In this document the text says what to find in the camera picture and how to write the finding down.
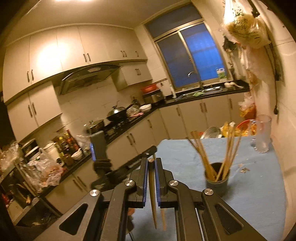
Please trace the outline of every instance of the pot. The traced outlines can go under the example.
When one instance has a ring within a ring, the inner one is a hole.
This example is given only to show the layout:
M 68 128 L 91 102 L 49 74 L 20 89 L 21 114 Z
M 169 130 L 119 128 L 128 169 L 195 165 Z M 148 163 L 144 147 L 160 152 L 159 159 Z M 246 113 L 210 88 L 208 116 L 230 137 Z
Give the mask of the pot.
M 96 133 L 104 128 L 104 120 L 96 120 L 96 121 L 89 121 L 89 124 L 85 124 L 84 128 L 86 133 L 93 134 Z
M 126 108 L 117 107 L 116 105 L 113 106 L 112 108 L 113 110 L 111 110 L 107 115 L 107 119 L 109 121 L 121 122 L 128 118 L 126 115 Z

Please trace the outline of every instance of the blue tablecloth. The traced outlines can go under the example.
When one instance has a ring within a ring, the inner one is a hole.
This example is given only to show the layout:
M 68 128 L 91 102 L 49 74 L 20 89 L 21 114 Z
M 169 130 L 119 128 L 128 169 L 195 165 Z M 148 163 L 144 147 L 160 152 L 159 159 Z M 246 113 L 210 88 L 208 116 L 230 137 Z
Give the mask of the blue tablecloth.
M 203 139 L 210 162 L 223 161 L 226 138 Z M 174 179 L 189 188 L 202 191 L 206 188 L 204 168 L 197 152 L 187 140 L 163 140 L 157 147 L 157 157 L 163 168 L 170 170 Z M 250 171 L 240 172 L 239 164 Z M 174 241 L 176 238 L 173 209 L 166 209 L 167 230 L 163 231 L 160 208 L 157 207 L 158 228 L 154 228 L 149 191 L 144 209 L 136 209 L 134 218 L 135 241 Z M 286 215 L 286 193 L 280 165 L 275 151 L 264 154 L 256 152 L 247 137 L 242 137 L 234 163 L 231 167 L 229 187 L 223 197 L 239 215 L 268 241 L 282 238 Z

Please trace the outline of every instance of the ceiling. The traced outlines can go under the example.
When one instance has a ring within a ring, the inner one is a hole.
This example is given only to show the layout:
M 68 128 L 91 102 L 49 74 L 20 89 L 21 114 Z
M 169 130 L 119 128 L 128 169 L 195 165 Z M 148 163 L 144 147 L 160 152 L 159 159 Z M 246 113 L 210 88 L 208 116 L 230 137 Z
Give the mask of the ceiling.
M 41 0 L 23 16 L 6 43 L 53 26 L 104 23 L 135 28 L 162 9 L 180 0 Z

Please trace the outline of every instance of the clear glass jug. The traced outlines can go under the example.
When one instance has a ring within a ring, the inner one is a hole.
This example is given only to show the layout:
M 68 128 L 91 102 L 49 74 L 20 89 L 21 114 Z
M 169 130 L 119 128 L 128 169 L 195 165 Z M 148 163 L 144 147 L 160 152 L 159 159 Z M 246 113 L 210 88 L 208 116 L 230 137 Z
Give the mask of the clear glass jug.
M 268 152 L 271 142 L 271 117 L 268 115 L 258 115 L 256 120 L 251 119 L 248 133 L 251 133 L 250 128 L 253 124 L 257 126 L 257 134 L 255 138 L 253 136 L 251 146 L 254 146 L 255 150 L 259 153 Z

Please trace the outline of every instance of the white bowl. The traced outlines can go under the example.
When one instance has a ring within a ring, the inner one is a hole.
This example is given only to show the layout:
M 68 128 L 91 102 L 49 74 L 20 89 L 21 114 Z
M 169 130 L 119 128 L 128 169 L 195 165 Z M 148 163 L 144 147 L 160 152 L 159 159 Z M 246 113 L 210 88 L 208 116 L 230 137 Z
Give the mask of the white bowl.
M 74 160 L 79 161 L 82 158 L 82 150 L 81 148 L 79 148 L 78 151 L 76 151 L 72 156 L 71 156 Z

